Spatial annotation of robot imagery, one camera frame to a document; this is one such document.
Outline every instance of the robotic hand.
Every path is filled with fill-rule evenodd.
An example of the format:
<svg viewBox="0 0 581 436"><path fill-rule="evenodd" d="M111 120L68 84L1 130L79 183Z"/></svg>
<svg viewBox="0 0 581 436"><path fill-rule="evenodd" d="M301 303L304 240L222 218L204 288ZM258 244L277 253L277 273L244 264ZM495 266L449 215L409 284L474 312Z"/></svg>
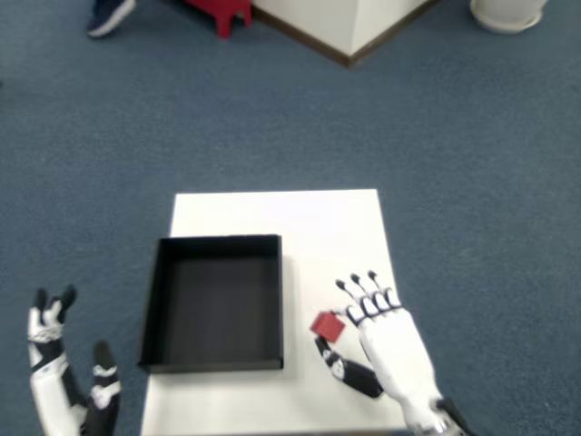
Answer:
<svg viewBox="0 0 581 436"><path fill-rule="evenodd" d="M356 304L334 313L347 316L359 329L375 371L343 359L319 336L315 342L332 374L371 398L387 393L400 404L406 424L417 435L473 435L454 404L439 392L424 342L396 291L381 287L372 271L365 279L356 274L350 278L350 283L336 284Z"/></svg>
<svg viewBox="0 0 581 436"><path fill-rule="evenodd" d="M105 342L94 346L94 386L88 399L68 364L62 343L64 318L76 297L70 286L48 302L38 290L28 314L30 386L46 436L112 436L119 411L121 383Z"/></svg>

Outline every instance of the black tray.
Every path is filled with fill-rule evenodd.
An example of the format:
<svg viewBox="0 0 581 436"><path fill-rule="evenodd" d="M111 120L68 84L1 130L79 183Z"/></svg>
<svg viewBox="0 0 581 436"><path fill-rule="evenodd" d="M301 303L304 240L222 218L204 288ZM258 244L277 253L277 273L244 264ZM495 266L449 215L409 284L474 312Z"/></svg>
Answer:
<svg viewBox="0 0 581 436"><path fill-rule="evenodd" d="M281 238L159 241L139 364L150 372L281 369Z"/></svg>

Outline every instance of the white pot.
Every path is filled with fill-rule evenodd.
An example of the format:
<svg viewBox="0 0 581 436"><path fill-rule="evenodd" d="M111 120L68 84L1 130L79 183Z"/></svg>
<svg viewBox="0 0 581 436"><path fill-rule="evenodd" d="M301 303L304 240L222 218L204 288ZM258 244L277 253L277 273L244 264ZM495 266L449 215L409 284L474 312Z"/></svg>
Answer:
<svg viewBox="0 0 581 436"><path fill-rule="evenodd" d="M492 32L517 34L541 20L547 0L471 0L478 22Z"/></svg>

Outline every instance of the dark wooden trim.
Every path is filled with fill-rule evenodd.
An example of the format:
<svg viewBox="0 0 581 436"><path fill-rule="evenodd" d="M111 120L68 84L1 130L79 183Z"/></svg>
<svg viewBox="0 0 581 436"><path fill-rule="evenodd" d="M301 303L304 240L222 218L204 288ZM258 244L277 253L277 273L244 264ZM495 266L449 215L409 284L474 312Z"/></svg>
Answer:
<svg viewBox="0 0 581 436"><path fill-rule="evenodd" d="M349 66L358 65L365 57L371 55L380 46L387 43L388 40L393 38L405 27L409 26L411 23L416 21L422 15L424 15L430 8L432 8L439 0L428 0L427 2L421 4L416 9L411 11L409 14L401 18L392 27L385 30L374 39L369 41L367 44L363 45L357 52L350 56Z"/></svg>
<svg viewBox="0 0 581 436"><path fill-rule="evenodd" d="M329 59L338 62L343 66L350 66L350 56L348 54L344 54L340 50L337 50L330 45L323 43L322 41L318 40L314 36L308 35L304 33L302 30L297 29L295 26L290 25L280 18L269 14L268 12L252 5L252 16L263 23L266 23L270 27L274 27L277 30L283 32L286 36L294 39L295 41L305 44L306 46L312 48L313 50L319 52L323 56L327 56Z"/></svg>
<svg viewBox="0 0 581 436"><path fill-rule="evenodd" d="M439 0L428 0L426 3L418 6L409 14L401 18L392 27L379 34L372 41L368 42L352 55L344 54L340 50L337 50L336 48L323 43L314 36L304 33L302 30L282 21L280 18L271 15L270 13L260 9L255 5L252 5L252 16L271 27L280 30L286 36L289 36L295 41L312 48L313 50L319 52L321 55L326 56L343 66L351 68L352 66L360 64L361 60L377 50L381 45L386 43L404 27L407 27L420 16L424 15L437 2L439 2Z"/></svg>

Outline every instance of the shoe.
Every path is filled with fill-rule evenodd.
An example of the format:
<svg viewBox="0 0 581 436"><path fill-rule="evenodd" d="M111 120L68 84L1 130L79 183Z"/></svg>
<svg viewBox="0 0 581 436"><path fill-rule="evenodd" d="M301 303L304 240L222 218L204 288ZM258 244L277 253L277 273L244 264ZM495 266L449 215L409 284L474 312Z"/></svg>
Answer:
<svg viewBox="0 0 581 436"><path fill-rule="evenodd" d="M92 38L110 34L132 12L135 5L135 0L95 0L87 34Z"/></svg>

